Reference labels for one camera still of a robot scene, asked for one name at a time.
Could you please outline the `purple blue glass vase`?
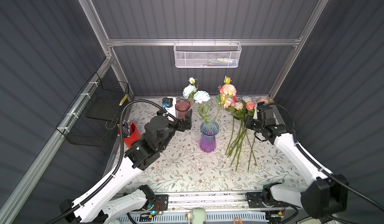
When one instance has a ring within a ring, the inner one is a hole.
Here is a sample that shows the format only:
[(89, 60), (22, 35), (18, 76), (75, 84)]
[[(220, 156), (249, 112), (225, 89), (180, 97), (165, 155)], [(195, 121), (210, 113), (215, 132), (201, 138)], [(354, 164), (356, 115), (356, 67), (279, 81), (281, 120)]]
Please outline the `purple blue glass vase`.
[(216, 135), (219, 133), (220, 128), (217, 122), (203, 122), (200, 125), (201, 139), (200, 149), (203, 152), (211, 153), (217, 147)]

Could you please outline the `pink coral rose stem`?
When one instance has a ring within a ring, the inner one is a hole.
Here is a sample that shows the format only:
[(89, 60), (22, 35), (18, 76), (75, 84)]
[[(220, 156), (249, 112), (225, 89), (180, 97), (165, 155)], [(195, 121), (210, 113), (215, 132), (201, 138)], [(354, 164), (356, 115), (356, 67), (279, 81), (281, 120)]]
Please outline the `pink coral rose stem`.
[(244, 143), (244, 140), (246, 139), (246, 134), (248, 132), (245, 128), (244, 121), (246, 120), (247, 117), (253, 117), (254, 116), (255, 105), (256, 105), (253, 101), (245, 103), (244, 101), (241, 100), (241, 102), (244, 105), (244, 117), (243, 117), (242, 124), (241, 124), (242, 133), (241, 133), (241, 136), (239, 138), (239, 144), (237, 146), (237, 149), (234, 150), (232, 153), (232, 156), (230, 156), (230, 158), (232, 159), (231, 165), (233, 165), (233, 164), (235, 165), (236, 171), (238, 170), (238, 166), (239, 166), (239, 162), (240, 162), (240, 156), (241, 156), (242, 149), (243, 149), (243, 143)]

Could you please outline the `light blue peony flower stem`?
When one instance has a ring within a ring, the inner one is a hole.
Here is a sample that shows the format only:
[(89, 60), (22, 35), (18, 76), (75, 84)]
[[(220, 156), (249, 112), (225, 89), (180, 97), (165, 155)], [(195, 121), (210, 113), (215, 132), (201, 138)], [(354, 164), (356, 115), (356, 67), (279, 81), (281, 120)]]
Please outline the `light blue peony flower stem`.
[(207, 125), (208, 131), (207, 134), (214, 133), (215, 122), (217, 121), (218, 115), (220, 113), (220, 107), (218, 106), (217, 113), (214, 118), (211, 117), (209, 113), (213, 105), (209, 104), (211, 96), (208, 92), (203, 90), (198, 90), (196, 86), (196, 79), (190, 77), (188, 79), (189, 84), (183, 89), (182, 96), (188, 101), (193, 101), (198, 104), (198, 114), (203, 119), (204, 123)]

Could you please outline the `cream pink rose stem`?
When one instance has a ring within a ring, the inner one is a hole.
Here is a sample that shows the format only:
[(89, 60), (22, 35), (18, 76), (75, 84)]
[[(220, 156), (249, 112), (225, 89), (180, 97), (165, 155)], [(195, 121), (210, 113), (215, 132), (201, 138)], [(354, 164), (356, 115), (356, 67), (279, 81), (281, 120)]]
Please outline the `cream pink rose stem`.
[(233, 102), (232, 105), (228, 107), (228, 110), (231, 113), (231, 116), (233, 117), (232, 133), (226, 149), (226, 155), (230, 157), (232, 156), (233, 151), (237, 149), (237, 146), (239, 144), (239, 138), (242, 133), (241, 124), (244, 117), (244, 105), (241, 101)]

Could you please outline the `pink peony flower stem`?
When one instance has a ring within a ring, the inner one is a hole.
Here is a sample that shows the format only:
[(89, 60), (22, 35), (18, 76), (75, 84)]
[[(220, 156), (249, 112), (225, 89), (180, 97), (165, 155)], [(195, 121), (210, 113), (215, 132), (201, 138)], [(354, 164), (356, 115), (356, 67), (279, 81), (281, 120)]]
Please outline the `pink peony flower stem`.
[(218, 87), (219, 93), (218, 93), (218, 95), (215, 96), (215, 100), (217, 101), (218, 110), (217, 110), (217, 113), (214, 116), (213, 120), (210, 120), (209, 123), (216, 122), (216, 120), (219, 116), (220, 110), (228, 108), (232, 104), (233, 98), (237, 94), (237, 89), (234, 85), (231, 84), (231, 81), (232, 81), (232, 79), (230, 77), (225, 76), (224, 80), (223, 80), (224, 85), (220, 85)]

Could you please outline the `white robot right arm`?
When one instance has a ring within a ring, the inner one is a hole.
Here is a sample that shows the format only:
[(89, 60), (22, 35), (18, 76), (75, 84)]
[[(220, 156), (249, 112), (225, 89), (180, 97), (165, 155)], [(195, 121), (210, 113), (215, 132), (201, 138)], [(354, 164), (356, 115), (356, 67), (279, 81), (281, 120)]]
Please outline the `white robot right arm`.
[(321, 219), (347, 209), (348, 185), (342, 175), (333, 173), (314, 159), (299, 143), (294, 141), (285, 125), (277, 125), (275, 119), (261, 121), (249, 116), (245, 128), (260, 133), (277, 147), (300, 172), (308, 185), (307, 189), (292, 188), (275, 182), (263, 187), (261, 199), (265, 206), (278, 203), (301, 208), (312, 218)]

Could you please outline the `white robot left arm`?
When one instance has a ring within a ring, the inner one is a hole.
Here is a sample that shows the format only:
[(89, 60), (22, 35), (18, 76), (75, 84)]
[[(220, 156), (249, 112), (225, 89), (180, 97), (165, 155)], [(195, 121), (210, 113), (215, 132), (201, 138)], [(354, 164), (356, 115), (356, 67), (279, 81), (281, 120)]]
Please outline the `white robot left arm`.
[(184, 132), (192, 127), (192, 111), (184, 119), (170, 122), (168, 117), (157, 115), (148, 122), (140, 139), (123, 153), (120, 165), (103, 177), (89, 191), (77, 199), (64, 201), (62, 212), (77, 208), (65, 216), (68, 224), (107, 224), (113, 219), (141, 209), (151, 210), (156, 195), (147, 185), (140, 186), (133, 193), (113, 199), (132, 179), (139, 176), (152, 163), (160, 158), (177, 131)]

